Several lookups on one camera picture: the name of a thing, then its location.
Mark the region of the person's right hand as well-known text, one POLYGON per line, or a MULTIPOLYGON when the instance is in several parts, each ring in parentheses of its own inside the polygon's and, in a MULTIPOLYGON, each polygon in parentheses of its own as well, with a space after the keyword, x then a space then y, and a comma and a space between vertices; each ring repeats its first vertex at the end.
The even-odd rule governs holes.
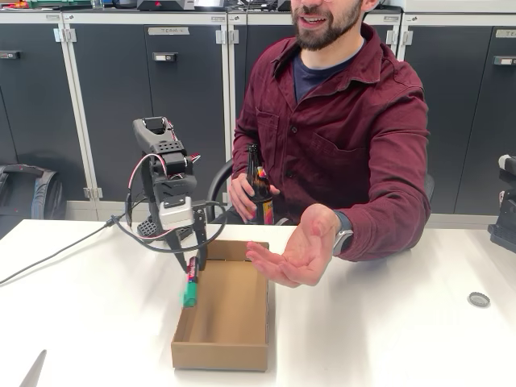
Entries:
POLYGON ((256 204, 251 200, 254 195, 253 188, 247 179, 246 173, 241 173, 231 180, 228 187, 228 194, 231 204, 245 223, 248 223, 255 216, 256 204))

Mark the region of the person's left hand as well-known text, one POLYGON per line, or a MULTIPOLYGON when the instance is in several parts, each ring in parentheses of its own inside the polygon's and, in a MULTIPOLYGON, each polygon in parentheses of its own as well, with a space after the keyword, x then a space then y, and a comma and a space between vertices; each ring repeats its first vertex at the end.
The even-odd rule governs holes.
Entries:
POLYGON ((246 257, 264 277, 279 285, 315 286, 331 261, 340 226, 333 210, 313 204, 303 212, 283 253, 272 253, 258 243, 249 242, 246 257))

